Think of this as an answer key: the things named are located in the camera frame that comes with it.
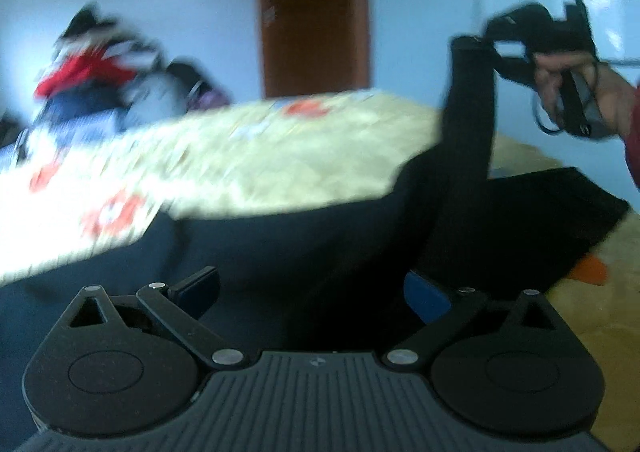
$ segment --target wooden door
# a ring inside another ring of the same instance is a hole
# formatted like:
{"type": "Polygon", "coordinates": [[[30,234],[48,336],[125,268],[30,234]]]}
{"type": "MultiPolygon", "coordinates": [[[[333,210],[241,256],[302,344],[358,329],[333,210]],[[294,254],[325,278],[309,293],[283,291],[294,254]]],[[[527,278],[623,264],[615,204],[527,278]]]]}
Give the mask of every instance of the wooden door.
{"type": "Polygon", "coordinates": [[[260,0],[267,98],[369,86],[367,0],[260,0]]]}

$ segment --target person's arm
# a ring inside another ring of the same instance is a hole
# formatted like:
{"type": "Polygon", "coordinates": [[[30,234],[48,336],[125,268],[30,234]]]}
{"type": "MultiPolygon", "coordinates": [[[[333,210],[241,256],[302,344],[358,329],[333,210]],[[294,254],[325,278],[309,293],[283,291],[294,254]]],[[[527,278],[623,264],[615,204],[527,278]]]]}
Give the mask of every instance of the person's arm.
{"type": "Polygon", "coordinates": [[[561,72],[578,71],[594,89],[602,118],[625,142],[626,164],[636,185],[640,188],[640,92],[607,64],[596,69],[591,54],[571,52],[567,54],[536,56],[536,85],[542,105],[552,121],[556,121],[556,104],[562,84],[561,72]]]}
{"type": "Polygon", "coordinates": [[[640,188],[640,84],[636,89],[636,100],[631,111],[629,134],[625,139],[626,166],[631,172],[636,187],[640,188]]]}

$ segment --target circular pad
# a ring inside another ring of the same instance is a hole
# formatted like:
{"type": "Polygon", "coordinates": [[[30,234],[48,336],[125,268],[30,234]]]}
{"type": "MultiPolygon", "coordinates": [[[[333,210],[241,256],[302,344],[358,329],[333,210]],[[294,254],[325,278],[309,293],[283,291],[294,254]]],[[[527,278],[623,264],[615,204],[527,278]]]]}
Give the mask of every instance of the circular pad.
{"type": "Polygon", "coordinates": [[[132,387],[144,371],[142,362],[122,351],[81,356],[69,368],[69,380],[90,394],[113,394],[132,387]]]}
{"type": "Polygon", "coordinates": [[[431,366],[442,401],[472,424],[510,437],[573,433],[593,421],[602,372],[586,351],[531,329],[460,340],[431,366]]]}

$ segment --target red sleeve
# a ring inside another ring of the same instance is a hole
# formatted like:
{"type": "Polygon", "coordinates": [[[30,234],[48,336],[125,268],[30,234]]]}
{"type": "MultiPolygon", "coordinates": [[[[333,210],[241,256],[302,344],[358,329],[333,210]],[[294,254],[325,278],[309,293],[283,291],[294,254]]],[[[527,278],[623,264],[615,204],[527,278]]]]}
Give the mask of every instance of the red sleeve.
{"type": "Polygon", "coordinates": [[[48,98],[89,79],[121,86],[133,80],[136,72],[117,67],[113,60],[103,59],[105,50],[69,57],[55,73],[42,80],[35,90],[36,98],[48,98]]]}
{"type": "Polygon", "coordinates": [[[636,105],[631,111],[631,131],[625,140],[625,156],[631,177],[640,188],[640,86],[636,89],[636,105]]]}

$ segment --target ribbed rubber surface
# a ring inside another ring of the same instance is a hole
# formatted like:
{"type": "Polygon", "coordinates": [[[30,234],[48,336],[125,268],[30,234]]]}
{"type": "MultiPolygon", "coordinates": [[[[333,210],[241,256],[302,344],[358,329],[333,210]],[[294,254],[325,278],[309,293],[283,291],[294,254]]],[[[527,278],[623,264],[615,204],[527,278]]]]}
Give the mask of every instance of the ribbed rubber surface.
{"type": "Polygon", "coordinates": [[[588,434],[524,444],[489,437],[443,411],[420,376],[367,353],[263,353],[215,374],[173,421],[131,437],[46,431],[25,452],[606,452],[588,434]]]}

